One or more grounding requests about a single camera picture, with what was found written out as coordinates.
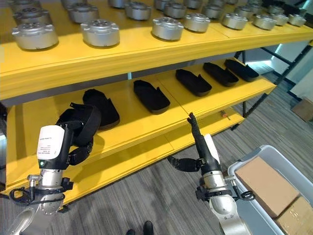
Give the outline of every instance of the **white label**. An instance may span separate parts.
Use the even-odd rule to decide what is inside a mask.
[[[64,129],[61,126],[44,126],[40,129],[37,158],[48,160],[56,158],[61,151]]]
[[[217,149],[216,149],[216,146],[213,142],[212,136],[210,134],[206,134],[204,136],[204,139],[205,139],[205,142],[206,142],[208,149],[210,150],[212,157],[215,158],[219,162],[219,164],[221,164],[219,153],[217,152]]]

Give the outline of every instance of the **black shoe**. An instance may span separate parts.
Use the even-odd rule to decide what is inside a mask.
[[[153,235],[153,224],[151,221],[146,221],[143,225],[143,235]]]
[[[135,230],[134,229],[129,229],[127,231],[126,235],[135,235]]]

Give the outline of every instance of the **shelf board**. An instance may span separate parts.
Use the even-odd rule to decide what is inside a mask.
[[[96,133],[92,153],[82,163],[83,165],[162,135],[184,124],[187,113],[159,81],[154,76],[141,79],[150,82],[154,87],[160,87],[171,102],[169,109],[163,114],[152,115],[133,91],[133,82],[136,79],[95,87],[111,98],[120,114],[120,123],[110,130]],[[13,106],[9,110],[6,163],[8,185],[24,180],[28,175],[25,168],[37,171],[36,149],[40,128],[55,124],[60,114],[70,108],[71,102],[82,103],[84,91],[43,98]]]
[[[160,115],[150,114],[134,94],[133,82],[139,78],[95,87],[112,99],[121,121],[110,130],[96,133],[92,153],[81,165],[173,131],[185,125],[190,112],[202,119],[258,94],[269,93],[275,87],[260,77],[251,83],[239,79],[236,86],[228,88],[201,71],[200,65],[187,69],[195,74],[200,72],[212,85],[208,95],[197,97],[191,94],[175,79],[174,70],[140,78],[154,87],[160,87],[171,101],[169,109]],[[84,91],[47,97],[10,108],[7,123],[7,186],[25,181],[29,172],[33,174],[38,171],[36,149],[40,128],[54,124],[71,102],[82,103]]]
[[[224,59],[214,61],[214,64],[225,69]],[[168,92],[186,111],[193,112],[196,116],[210,115],[226,107],[233,106],[256,95],[270,93],[276,86],[266,78],[259,76],[256,81],[245,82],[239,78],[239,82],[233,87],[225,87],[208,75],[202,68],[203,64],[185,67],[195,75],[202,77],[212,86],[210,93],[202,98],[191,94],[185,87],[175,79],[175,70],[155,74]]]
[[[225,110],[230,120],[223,118],[220,113],[210,115],[199,120],[203,134],[215,134],[244,120],[231,108]],[[64,177],[69,177],[74,182],[73,190],[65,192],[64,204],[68,204],[97,189],[104,187],[122,177],[138,171],[162,158],[169,156],[184,147],[192,145],[194,140],[191,135],[190,125],[185,121],[184,126],[168,134],[137,144],[128,149],[102,158],[95,163],[86,165],[79,164],[69,167],[64,172]],[[19,182],[1,193],[8,194],[13,188],[25,186],[27,181]]]
[[[201,133],[203,135],[208,133],[214,135],[218,132],[225,130],[228,127],[244,121],[244,118],[231,108],[225,109],[225,112],[227,113],[230,120],[228,120],[228,118],[226,117],[221,117],[222,114],[220,112],[209,115],[202,119],[199,119],[199,117],[197,117]],[[190,125],[182,126],[178,129],[175,129],[174,131],[164,134],[164,136],[171,144],[171,146],[175,149],[175,151],[180,151],[195,143],[194,138],[191,134]]]
[[[59,44],[48,50],[24,51],[12,38],[15,22],[10,9],[0,9],[0,20],[5,22],[0,25],[4,53],[0,100],[217,54],[313,39],[313,29],[307,26],[276,26],[265,31],[248,23],[244,30],[237,31],[212,22],[206,33],[184,30],[179,41],[165,42],[151,35],[151,20],[128,19],[123,9],[111,8],[107,1],[91,3],[98,6],[100,17],[120,26],[119,45],[105,49],[86,45],[79,24],[72,23],[60,2],[55,2],[43,3],[43,7],[51,14]],[[152,10],[151,19],[161,16],[162,12]]]

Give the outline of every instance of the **gray plastic bin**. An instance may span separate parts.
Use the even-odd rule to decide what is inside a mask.
[[[245,186],[236,177],[235,171],[255,157],[260,156],[267,164],[279,172],[291,183],[300,194],[305,197],[310,205],[313,205],[313,184],[295,166],[289,162],[277,149],[270,145],[262,145],[253,152],[228,168],[228,175],[237,179],[240,192],[247,191]],[[272,218],[256,201],[237,201],[238,213],[246,221],[253,235],[284,235]]]

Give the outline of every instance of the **gray carpet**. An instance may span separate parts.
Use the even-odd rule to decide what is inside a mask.
[[[313,181],[313,125],[290,111],[296,101],[287,89],[283,82],[235,131],[213,137],[223,170],[260,145],[270,144]],[[193,146],[176,157],[197,158],[197,152]],[[123,235],[129,228],[140,235],[146,220],[153,221],[156,235],[219,235],[208,205],[195,198],[199,177],[200,173],[174,170],[163,160],[70,204],[70,211],[57,214],[45,235]],[[2,234],[21,210],[0,199]]]

